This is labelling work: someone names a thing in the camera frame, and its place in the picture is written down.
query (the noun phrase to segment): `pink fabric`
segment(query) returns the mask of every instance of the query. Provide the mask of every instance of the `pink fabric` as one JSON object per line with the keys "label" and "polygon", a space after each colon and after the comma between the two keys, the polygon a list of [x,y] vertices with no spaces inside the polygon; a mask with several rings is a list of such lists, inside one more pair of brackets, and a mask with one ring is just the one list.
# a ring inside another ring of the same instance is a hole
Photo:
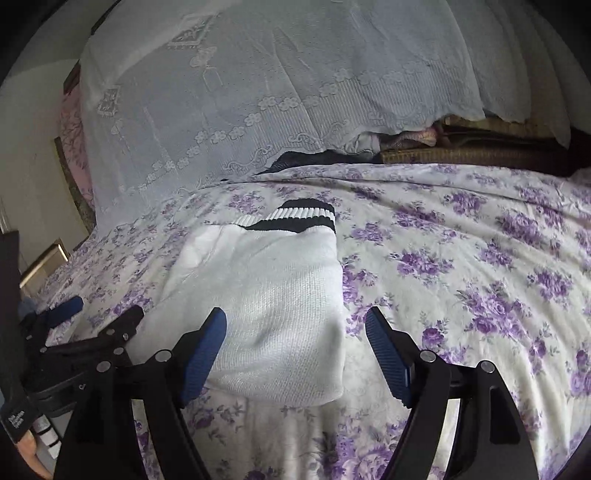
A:
{"label": "pink fabric", "polygon": [[95,209],[90,169],[84,143],[84,129],[80,117],[80,86],[76,85],[61,102],[60,138],[66,163],[84,199]]}

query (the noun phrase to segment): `white wall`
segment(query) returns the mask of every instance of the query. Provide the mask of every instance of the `white wall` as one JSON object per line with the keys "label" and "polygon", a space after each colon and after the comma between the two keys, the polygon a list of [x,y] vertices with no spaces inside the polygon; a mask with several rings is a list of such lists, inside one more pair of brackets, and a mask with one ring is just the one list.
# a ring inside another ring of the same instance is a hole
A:
{"label": "white wall", "polygon": [[0,87],[0,195],[27,263],[57,238],[71,251],[87,236],[53,138],[63,81],[112,3],[69,0],[33,36]]}

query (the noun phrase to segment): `blue gripper pad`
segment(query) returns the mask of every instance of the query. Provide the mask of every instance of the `blue gripper pad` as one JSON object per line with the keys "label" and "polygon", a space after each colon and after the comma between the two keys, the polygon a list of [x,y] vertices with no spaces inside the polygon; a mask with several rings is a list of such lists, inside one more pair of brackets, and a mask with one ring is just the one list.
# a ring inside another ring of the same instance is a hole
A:
{"label": "blue gripper pad", "polygon": [[222,309],[214,308],[200,331],[203,332],[197,348],[194,350],[184,372],[184,386],[181,401],[185,406],[201,394],[217,353],[226,338],[226,314]]}
{"label": "blue gripper pad", "polygon": [[392,395],[401,400],[406,408],[411,408],[410,367],[396,350],[388,331],[390,325],[378,310],[373,307],[365,315],[365,333],[382,369],[384,378]]}
{"label": "blue gripper pad", "polygon": [[66,320],[71,319],[76,313],[81,312],[84,302],[79,296],[72,297],[64,303],[47,312],[47,326],[55,328]]}

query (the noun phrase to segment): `white knit fabric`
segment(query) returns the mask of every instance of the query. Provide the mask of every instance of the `white knit fabric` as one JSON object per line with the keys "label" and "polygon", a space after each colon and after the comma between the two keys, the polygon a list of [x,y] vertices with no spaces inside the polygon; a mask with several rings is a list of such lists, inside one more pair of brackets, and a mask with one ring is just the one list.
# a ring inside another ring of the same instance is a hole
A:
{"label": "white knit fabric", "polygon": [[322,405],[342,395],[347,313],[329,227],[302,233],[197,228],[162,300],[128,345],[132,361],[171,349],[214,307],[226,313],[228,334],[208,378],[211,387],[288,406]]}

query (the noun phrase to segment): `floral bedspread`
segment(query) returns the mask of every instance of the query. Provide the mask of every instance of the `floral bedspread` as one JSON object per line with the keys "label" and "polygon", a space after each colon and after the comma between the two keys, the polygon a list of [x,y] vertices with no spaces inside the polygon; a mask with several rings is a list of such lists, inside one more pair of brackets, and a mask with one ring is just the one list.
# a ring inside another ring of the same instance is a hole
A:
{"label": "floral bedspread", "polygon": [[[409,412],[390,395],[365,336],[363,317],[377,304],[393,327],[447,361],[493,361],[540,477],[553,478],[591,421],[591,188],[583,183],[504,168],[336,165],[199,190],[90,237],[41,292],[41,306],[85,300],[51,341],[92,336],[133,304],[152,308],[194,226],[298,197],[337,212],[350,312],[345,393],[292,408],[205,388],[184,415],[212,477],[380,478]],[[139,442],[157,478],[137,407]],[[450,402],[433,478],[443,477],[457,407]]]}

